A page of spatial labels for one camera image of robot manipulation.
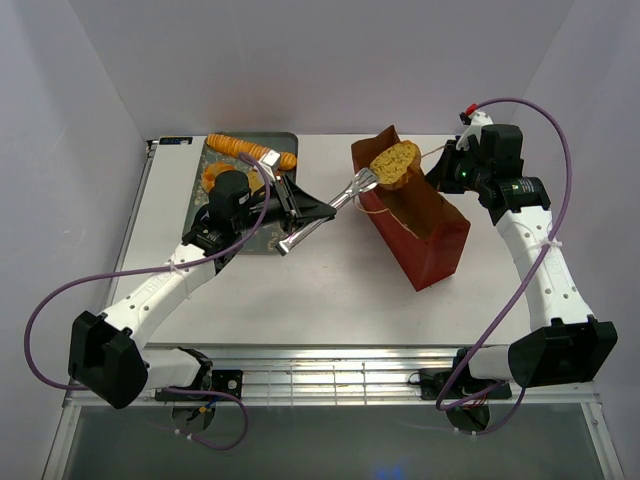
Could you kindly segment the red paper bag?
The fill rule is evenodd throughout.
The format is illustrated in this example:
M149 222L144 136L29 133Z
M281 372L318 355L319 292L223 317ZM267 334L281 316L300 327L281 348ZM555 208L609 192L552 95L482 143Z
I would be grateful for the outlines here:
M354 170L369 168L384 150L405 141L393 125L375 137L351 145ZM396 190L380 185L361 194L366 213L415 290L423 290L456 272L470 222L425 180L422 171Z

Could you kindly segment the metal serving tongs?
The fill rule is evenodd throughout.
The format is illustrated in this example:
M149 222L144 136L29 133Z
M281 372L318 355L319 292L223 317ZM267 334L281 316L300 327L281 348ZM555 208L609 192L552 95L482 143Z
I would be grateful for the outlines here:
M319 214L313 214L311 220L304 220L301 227L296 227L291 234L281 240L276 246L277 251L281 256L289 254L323 223L332 220L339 209L360 194L373 190L378 182L378 176L371 169L359 170L342 192L328 203L320 205L321 212Z

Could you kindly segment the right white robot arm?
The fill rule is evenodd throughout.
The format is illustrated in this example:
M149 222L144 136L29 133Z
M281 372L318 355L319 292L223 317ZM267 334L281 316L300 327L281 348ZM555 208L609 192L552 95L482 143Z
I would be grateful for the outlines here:
M522 388L590 382L618 340L613 323L597 320L579 293L554 231L560 218L542 181L523 174L522 144L517 126L470 125L446 143L426 176L442 193L477 193L511 254L530 317L521 339L458 354L447 382L464 397L500 382Z

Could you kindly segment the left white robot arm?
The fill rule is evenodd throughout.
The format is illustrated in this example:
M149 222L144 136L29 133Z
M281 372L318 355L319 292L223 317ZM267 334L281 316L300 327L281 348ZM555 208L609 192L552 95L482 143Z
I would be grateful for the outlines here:
M290 234L336 209L300 189L286 177L269 191L252 191L238 170L218 175L209 201L167 261L167 271L146 279L121 301L73 323L70 376L112 407L128 406L144 390L179 388L190 399L212 387L212 363L202 353L178 347L165 353L146 345L169 315L237 255L238 241L257 220L278 224Z

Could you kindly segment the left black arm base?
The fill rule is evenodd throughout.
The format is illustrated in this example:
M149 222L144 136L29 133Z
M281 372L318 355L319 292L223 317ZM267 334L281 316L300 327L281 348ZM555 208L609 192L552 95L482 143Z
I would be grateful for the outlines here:
M148 364L146 390L157 401L204 400L204 395L188 391L218 391L240 399L243 371L217 369L205 354L188 348L145 350Z

